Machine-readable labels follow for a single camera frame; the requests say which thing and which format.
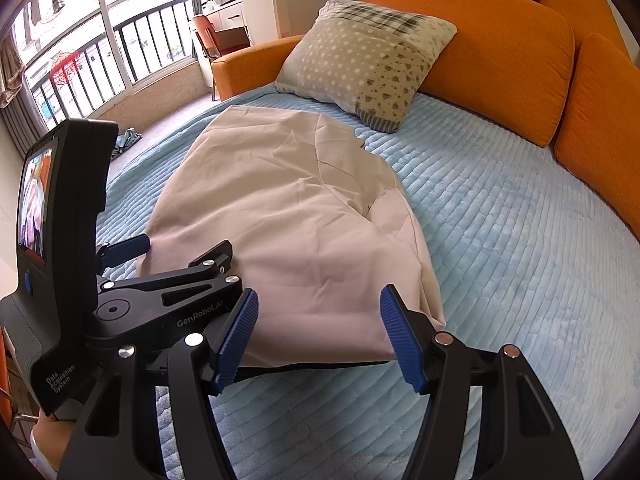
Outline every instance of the bed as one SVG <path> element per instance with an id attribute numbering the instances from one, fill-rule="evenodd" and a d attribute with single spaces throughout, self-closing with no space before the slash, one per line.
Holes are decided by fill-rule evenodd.
<path id="1" fill-rule="evenodd" d="M 447 330 L 476 348 L 522 348 L 593 479 L 640 412 L 640 250 L 615 212 L 551 149 L 439 99 L 417 94 L 388 135 L 268 85 L 204 112 L 117 173 L 97 242 L 144 231 L 167 178 L 231 104 L 329 114 L 388 161 L 428 240 Z M 129 262 L 109 277 L 134 271 Z M 460 479 L 473 469 L 480 399 L 473 389 Z M 391 362 L 259 376 L 211 402 L 238 478 L 369 480 L 401 478 L 427 399 Z M 168 477 L 181 479 L 164 388 L 157 407 Z"/>

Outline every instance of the screen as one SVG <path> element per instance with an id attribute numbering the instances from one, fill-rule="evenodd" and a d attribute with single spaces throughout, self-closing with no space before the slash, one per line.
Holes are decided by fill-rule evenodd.
<path id="1" fill-rule="evenodd" d="M 25 164 L 20 190 L 18 244 L 29 256 L 39 261 L 45 259 L 47 197 L 53 149 L 53 146 L 47 146 Z"/>

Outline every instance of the floor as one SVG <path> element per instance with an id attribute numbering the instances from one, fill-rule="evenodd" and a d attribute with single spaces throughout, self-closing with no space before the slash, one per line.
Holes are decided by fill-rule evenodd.
<path id="1" fill-rule="evenodd" d="M 142 139 L 118 158 L 111 161 L 111 165 L 109 167 L 109 178 L 124 168 L 142 152 L 160 142 L 176 128 L 193 119 L 205 110 L 208 110 L 212 106 L 215 106 L 219 102 L 219 100 L 213 102 L 211 100 L 211 94 L 205 94 L 202 97 L 184 105 L 182 108 L 178 108 L 175 112 L 163 117 L 149 126 L 146 130 L 140 132 L 140 134 L 142 134 Z"/>

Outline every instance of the beige cloth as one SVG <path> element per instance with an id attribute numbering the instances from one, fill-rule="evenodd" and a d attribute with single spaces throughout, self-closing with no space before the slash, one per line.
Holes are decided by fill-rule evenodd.
<path id="1" fill-rule="evenodd" d="M 424 235 L 392 168 L 326 115 L 231 106 L 194 142 L 146 227 L 140 274 L 184 267 L 223 239 L 260 314 L 244 366 L 394 357 L 388 283 L 444 326 Z"/>
<path id="2" fill-rule="evenodd" d="M 20 91 L 24 70 L 14 38 L 8 34 L 0 43 L 0 108 L 5 108 Z"/>

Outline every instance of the polka dot pillow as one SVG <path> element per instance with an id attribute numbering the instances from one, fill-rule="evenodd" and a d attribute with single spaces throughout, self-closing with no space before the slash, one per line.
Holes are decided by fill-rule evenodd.
<path id="1" fill-rule="evenodd" d="M 393 133 L 457 31 L 432 16 L 331 0 L 285 60 L 276 88 L 334 102 L 373 130 Z"/>

